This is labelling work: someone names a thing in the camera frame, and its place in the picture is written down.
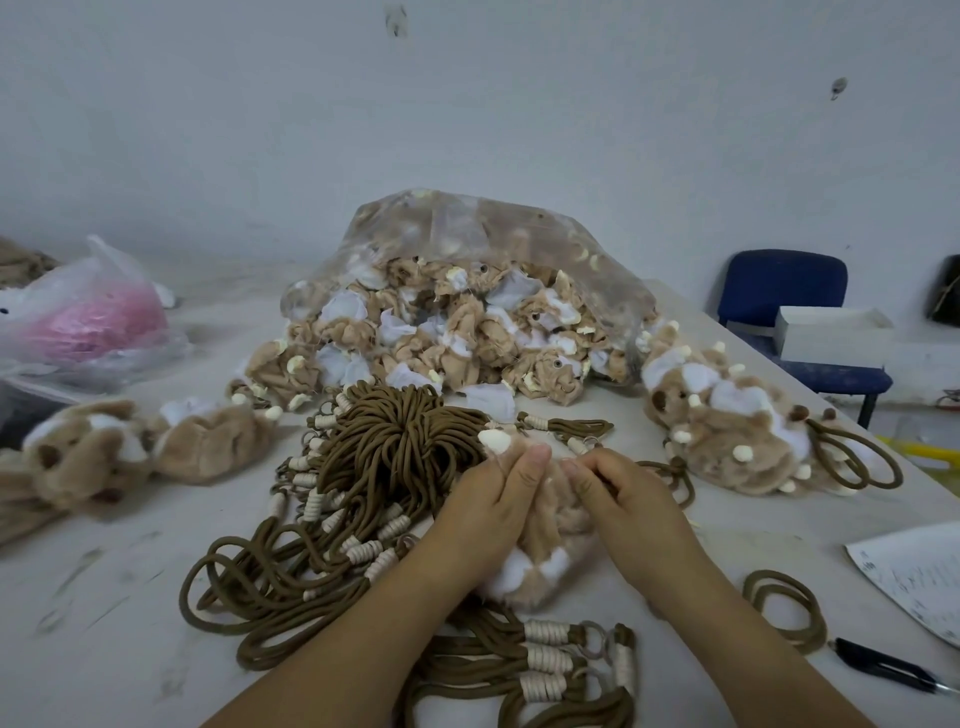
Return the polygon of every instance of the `chair backrest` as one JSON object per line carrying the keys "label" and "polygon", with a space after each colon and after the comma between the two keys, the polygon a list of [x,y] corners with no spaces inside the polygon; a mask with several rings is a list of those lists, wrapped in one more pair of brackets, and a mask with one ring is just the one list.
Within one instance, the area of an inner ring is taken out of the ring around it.
{"label": "chair backrest", "polygon": [[730,260],[717,318],[771,328],[782,305],[843,305],[847,265],[803,251],[743,251]]}

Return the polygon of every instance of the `pink plush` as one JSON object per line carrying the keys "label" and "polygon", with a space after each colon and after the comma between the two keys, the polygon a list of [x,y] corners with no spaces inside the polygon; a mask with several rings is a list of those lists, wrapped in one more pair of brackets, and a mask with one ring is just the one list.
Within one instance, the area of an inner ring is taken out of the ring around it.
{"label": "pink plush", "polygon": [[20,330],[25,346],[47,360],[90,361],[110,352],[149,346],[168,329],[152,284],[117,282],[67,304]]}

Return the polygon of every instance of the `white tabletop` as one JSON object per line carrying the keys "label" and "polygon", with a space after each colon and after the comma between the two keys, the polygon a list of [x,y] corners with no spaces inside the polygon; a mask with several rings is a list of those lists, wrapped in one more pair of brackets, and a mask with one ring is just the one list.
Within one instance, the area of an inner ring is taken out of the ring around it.
{"label": "white tabletop", "polygon": [[[166,282],[185,296],[172,319],[190,329],[197,355],[134,385],[130,394],[148,409],[188,395],[219,397],[240,358],[281,331],[280,292],[301,276],[295,265],[182,266],[175,276],[168,268]],[[732,360],[746,364],[748,372],[812,410],[826,406],[665,285],[650,285],[689,339],[703,346],[723,340]],[[616,430],[609,447],[637,459],[663,459],[662,433],[643,416],[639,399],[597,386],[567,409],[539,401],[528,408],[611,420]],[[189,728],[256,679],[234,660],[239,639],[187,626],[177,596],[210,542],[249,535],[264,516],[273,468],[299,449],[294,425],[301,418],[287,417],[290,425],[274,453],[230,481],[206,488],[151,486],[112,522],[70,519],[0,554],[0,725]],[[899,490],[869,489],[846,498],[750,498],[698,483],[688,513],[734,583],[761,567],[786,571],[821,599],[831,635],[960,676],[960,652],[875,590],[842,552],[844,543],[960,520],[960,500],[902,464],[905,483]],[[795,617],[778,606],[779,619]],[[603,554],[589,559],[542,615],[607,626],[621,621],[636,630],[642,643],[637,724],[732,725],[719,693],[672,629],[650,614]],[[960,725],[960,702],[859,674],[826,650],[809,659],[877,725]],[[420,724],[487,728],[496,723],[496,709],[496,701],[430,699],[420,708]]]}

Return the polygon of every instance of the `chair leg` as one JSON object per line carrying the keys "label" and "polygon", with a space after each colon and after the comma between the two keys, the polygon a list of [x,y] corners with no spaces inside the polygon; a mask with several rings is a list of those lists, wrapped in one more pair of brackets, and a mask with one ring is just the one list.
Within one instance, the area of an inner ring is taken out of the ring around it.
{"label": "chair leg", "polygon": [[876,398],[878,397],[879,395],[865,395],[863,398],[863,404],[860,405],[860,414],[856,418],[856,423],[864,429],[870,427],[870,419],[874,416]]}

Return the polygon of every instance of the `blue chair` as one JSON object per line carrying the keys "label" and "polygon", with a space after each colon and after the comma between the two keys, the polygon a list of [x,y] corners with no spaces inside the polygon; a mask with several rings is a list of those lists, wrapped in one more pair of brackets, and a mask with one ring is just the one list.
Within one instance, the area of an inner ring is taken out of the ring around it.
{"label": "blue chair", "polygon": [[[843,260],[801,251],[744,251],[731,258],[717,309],[720,324],[773,328],[782,305],[841,306],[847,295]],[[818,394],[863,395],[857,424],[866,428],[876,398],[893,385],[882,369],[783,361],[772,336],[735,331],[789,375]]]}

